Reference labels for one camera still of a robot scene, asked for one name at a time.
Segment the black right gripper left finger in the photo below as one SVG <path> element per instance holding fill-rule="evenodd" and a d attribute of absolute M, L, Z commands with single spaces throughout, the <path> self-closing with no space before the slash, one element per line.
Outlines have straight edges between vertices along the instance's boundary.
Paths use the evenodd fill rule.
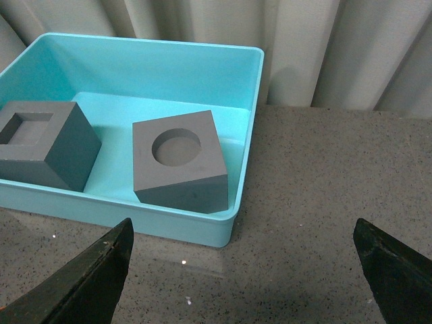
<path fill-rule="evenodd" d="M 2 323 L 110 323 L 128 275 L 134 229 L 124 219 L 1 310 Z"/>

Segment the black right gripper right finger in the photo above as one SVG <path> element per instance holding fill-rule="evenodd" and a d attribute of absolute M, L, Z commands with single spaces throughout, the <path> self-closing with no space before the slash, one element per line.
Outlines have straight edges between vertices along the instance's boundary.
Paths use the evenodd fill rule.
<path fill-rule="evenodd" d="M 385 322 L 430 323 L 431 260 L 363 218 L 353 240 Z"/>

